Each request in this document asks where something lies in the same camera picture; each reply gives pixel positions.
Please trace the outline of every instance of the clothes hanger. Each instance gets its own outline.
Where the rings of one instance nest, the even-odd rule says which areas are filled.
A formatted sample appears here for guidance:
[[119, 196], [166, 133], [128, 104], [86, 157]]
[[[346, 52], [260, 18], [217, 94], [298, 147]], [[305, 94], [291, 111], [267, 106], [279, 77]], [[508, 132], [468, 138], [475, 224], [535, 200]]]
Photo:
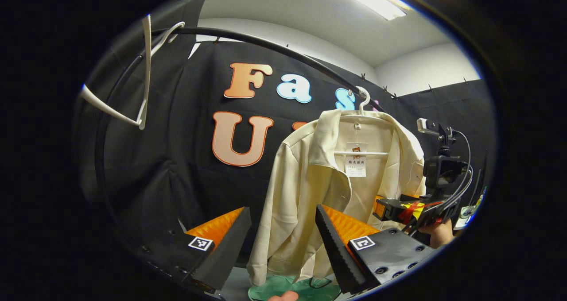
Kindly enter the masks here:
[[[358, 107], [359, 110], [359, 115], [342, 115], [341, 118], [370, 118], [373, 121], [376, 122], [380, 122], [382, 124], [385, 124], [387, 126], [393, 126], [392, 123], [383, 120], [381, 118], [376, 118], [376, 117], [372, 117], [372, 116], [366, 116], [364, 115], [364, 106], [366, 106], [368, 103], [370, 103], [370, 93], [368, 93], [368, 91], [366, 89], [364, 89], [363, 87], [357, 86], [357, 88], [360, 90], [360, 95], [366, 97], [366, 99], [364, 101], [362, 101]], [[354, 129], [355, 130], [360, 130], [362, 128], [360, 123], [354, 123]], [[335, 151], [334, 154], [360, 154], [360, 155], [364, 155], [364, 156], [388, 156], [389, 153], [388, 152], [346, 152], [346, 151]]]
[[[168, 31], [164, 33], [159, 43], [155, 47], [151, 47], [151, 19], [150, 15], [145, 16], [142, 19], [142, 26], [144, 27], [144, 40], [146, 46], [146, 81], [144, 81], [144, 100], [140, 106], [140, 111], [138, 112], [138, 118], [134, 121], [131, 118], [126, 117], [120, 112], [116, 111], [112, 107], [109, 107], [105, 102], [101, 101], [96, 95], [94, 95], [87, 85], [83, 84], [83, 89], [81, 89], [81, 97], [87, 102], [91, 103], [94, 107], [100, 109], [101, 111], [118, 118], [126, 123], [138, 126], [140, 130], [143, 130], [146, 126], [146, 112], [148, 110], [148, 94], [150, 93], [150, 69], [151, 69], [151, 57], [154, 55], [166, 42], [166, 39], [170, 34], [178, 27], [183, 27], [185, 25], [184, 21], [181, 21], [174, 26], [172, 26]], [[177, 35], [173, 35], [169, 39], [168, 43], [174, 41]]]

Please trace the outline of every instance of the curved black pipe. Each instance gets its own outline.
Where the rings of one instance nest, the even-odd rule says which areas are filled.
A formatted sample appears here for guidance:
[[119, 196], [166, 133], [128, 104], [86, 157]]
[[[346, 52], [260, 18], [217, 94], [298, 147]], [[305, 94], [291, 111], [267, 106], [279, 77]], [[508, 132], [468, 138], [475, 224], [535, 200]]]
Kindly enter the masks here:
[[[154, 33], [160, 34], [160, 33], [163, 33], [164, 31], [168, 31], [168, 30], [169, 29], [157, 29], [157, 30], [152, 31], [152, 35]], [[332, 69], [329, 69], [328, 67], [324, 66], [322, 63], [319, 63], [318, 61], [316, 61], [316, 60], [314, 60], [314, 59], [312, 59], [312, 58], [310, 58], [306, 55], [303, 55], [301, 53], [293, 51], [292, 49], [289, 49], [287, 47], [284, 47], [282, 45], [279, 45], [277, 43], [273, 43], [273, 42], [265, 40], [265, 39], [261, 39], [259, 37], [255, 37], [253, 35], [245, 35], [243, 33], [238, 33], [238, 32], [223, 30], [223, 29], [214, 29], [212, 27], [179, 27], [178, 29], [174, 30], [172, 32], [172, 34], [178, 34], [178, 35], [214, 35], [215, 37], [235, 39], [235, 40], [238, 40], [238, 41], [243, 41], [243, 42], [255, 44], [255, 45], [258, 45], [258, 46], [261, 46], [261, 47], [265, 47], [266, 49], [270, 49], [270, 50], [276, 51], [278, 53], [281, 53], [283, 55], [287, 55], [288, 57], [296, 59], [297, 61], [300, 61], [301, 63], [304, 63], [304, 64], [312, 67], [313, 69], [316, 69], [317, 71], [323, 73], [324, 75], [327, 75], [331, 79], [334, 79], [340, 85], [343, 85], [345, 87], [345, 89], [350, 89], [356, 95], [361, 96], [361, 92], [358, 89], [358, 87], [352, 85], [347, 79], [338, 75], [338, 73], [336, 73]], [[378, 103], [376, 103], [374, 100], [370, 99], [369, 104], [372, 105], [375, 109], [379, 110], [380, 112], [385, 112], [384, 109], [380, 105], [378, 105]]]
[[[152, 41], [152, 46], [156, 45], [164, 35], [165, 34], [163, 34], [160, 37], [156, 37], [154, 41]], [[114, 83], [112, 89], [108, 93], [107, 99], [105, 100], [105, 103], [108, 106], [112, 107], [111, 105], [112, 105], [114, 93], [116, 91], [119, 91], [120, 89], [122, 89], [122, 87], [124, 87], [124, 85], [126, 85], [126, 82], [130, 78], [132, 73], [134, 73], [134, 71], [136, 70], [136, 67], [138, 67], [138, 65], [140, 65], [140, 63], [144, 60], [145, 55], [146, 55], [146, 49], [144, 48], [138, 55], [134, 57], [134, 59], [132, 60], [132, 62], [130, 62], [128, 67], [126, 67], [126, 69], [122, 71], [118, 80]], [[118, 217], [116, 216], [116, 212], [112, 207], [112, 202], [110, 200], [110, 197], [108, 196], [108, 190], [106, 185], [105, 142], [108, 131], [108, 125], [110, 124], [111, 119], [112, 116], [108, 115], [105, 112], [102, 112], [101, 117], [99, 119], [99, 126], [97, 128], [97, 134], [95, 135], [95, 176], [97, 179], [99, 192], [101, 193], [102, 198], [104, 198], [105, 200], [105, 205], [107, 207], [108, 212], [111, 214], [112, 220], [116, 224], [117, 230], [121, 235], [120, 238], [126, 241], [125, 246], [127, 249], [133, 249], [134, 247], [133, 239], [131, 239], [130, 236], [126, 234], [126, 231], [124, 231], [124, 227], [122, 227], [122, 224], [120, 223]]]

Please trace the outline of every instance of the blue letter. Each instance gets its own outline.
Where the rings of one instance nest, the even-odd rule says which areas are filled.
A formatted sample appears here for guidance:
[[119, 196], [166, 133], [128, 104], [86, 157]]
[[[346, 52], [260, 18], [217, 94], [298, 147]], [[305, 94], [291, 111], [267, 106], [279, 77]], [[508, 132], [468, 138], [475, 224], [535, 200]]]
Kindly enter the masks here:
[[278, 94], [284, 99], [296, 99], [300, 103], [309, 103], [311, 96], [309, 95], [309, 81], [297, 74], [284, 74], [282, 81], [277, 87]]
[[337, 97], [338, 102], [334, 105], [338, 109], [354, 109], [354, 94], [349, 96], [349, 90], [347, 89], [337, 89], [334, 95]]

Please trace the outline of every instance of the jacket collar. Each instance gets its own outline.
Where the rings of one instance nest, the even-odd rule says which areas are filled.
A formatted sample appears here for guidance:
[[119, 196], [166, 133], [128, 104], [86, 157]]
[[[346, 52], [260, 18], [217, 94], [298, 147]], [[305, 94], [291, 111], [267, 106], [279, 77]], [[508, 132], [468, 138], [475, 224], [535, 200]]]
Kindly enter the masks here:
[[[321, 113], [315, 126], [313, 141], [309, 149], [308, 164], [310, 166], [320, 165], [339, 170], [336, 160], [334, 159], [334, 150], [338, 141], [338, 123], [340, 122], [342, 115], [359, 114], [359, 110], [342, 111], [340, 109], [324, 111]], [[417, 138], [391, 115], [383, 112], [370, 111], [365, 111], [364, 115], [380, 118], [385, 121], [391, 122], [394, 125], [399, 135], [402, 149], [411, 150], [409, 152], [404, 152], [404, 154], [408, 156], [406, 160], [409, 160], [410, 162], [416, 162], [423, 158], [423, 150], [421, 149]]]

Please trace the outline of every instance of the orange letter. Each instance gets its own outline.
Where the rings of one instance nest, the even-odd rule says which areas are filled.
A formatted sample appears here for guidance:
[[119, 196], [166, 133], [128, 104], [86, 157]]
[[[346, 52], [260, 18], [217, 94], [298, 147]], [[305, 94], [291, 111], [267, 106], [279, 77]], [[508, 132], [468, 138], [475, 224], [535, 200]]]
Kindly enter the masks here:
[[234, 129], [242, 121], [242, 116], [230, 112], [216, 112], [213, 118], [213, 154], [216, 158], [225, 164], [240, 167], [256, 164], [262, 158], [268, 128], [274, 125], [271, 118], [252, 116], [249, 119], [253, 127], [252, 141], [249, 151], [245, 154], [233, 151]]
[[225, 90], [225, 97], [231, 99], [251, 99], [254, 97], [254, 91], [250, 89], [250, 82], [254, 83], [254, 87], [259, 89], [264, 82], [264, 75], [272, 74], [272, 67], [267, 64], [249, 64], [249, 63], [233, 63], [233, 81], [230, 83], [229, 89]]
[[293, 125], [291, 127], [293, 127], [293, 130], [298, 130], [301, 126], [305, 125], [306, 122], [295, 122], [293, 123]]

